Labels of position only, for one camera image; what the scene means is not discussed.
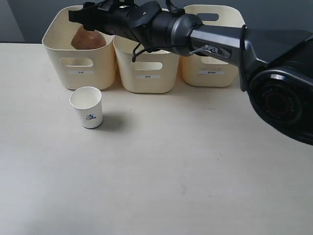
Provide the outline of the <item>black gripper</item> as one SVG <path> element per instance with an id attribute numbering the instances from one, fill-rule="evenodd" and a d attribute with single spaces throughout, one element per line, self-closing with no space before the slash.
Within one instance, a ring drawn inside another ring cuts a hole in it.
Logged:
<path id="1" fill-rule="evenodd" d="M 141 6 L 133 0 L 87 1 L 83 9 L 69 10 L 68 20 L 81 24 L 87 31 L 117 35 L 141 43 L 145 48 L 162 48 L 162 44 L 155 42 L 152 36 L 153 21 L 161 12 L 155 0 Z"/>

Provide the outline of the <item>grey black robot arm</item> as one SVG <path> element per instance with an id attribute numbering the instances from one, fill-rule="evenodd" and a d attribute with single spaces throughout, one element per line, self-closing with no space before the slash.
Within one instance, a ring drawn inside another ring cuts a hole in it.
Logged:
<path id="1" fill-rule="evenodd" d="M 117 35 L 180 56 L 207 56 L 235 65 L 240 88 L 257 115 L 296 141 L 313 142 L 313 34 L 205 25 L 194 14 L 167 1 L 136 5 L 132 0 L 85 2 L 70 10 L 70 22 L 88 31 Z"/>

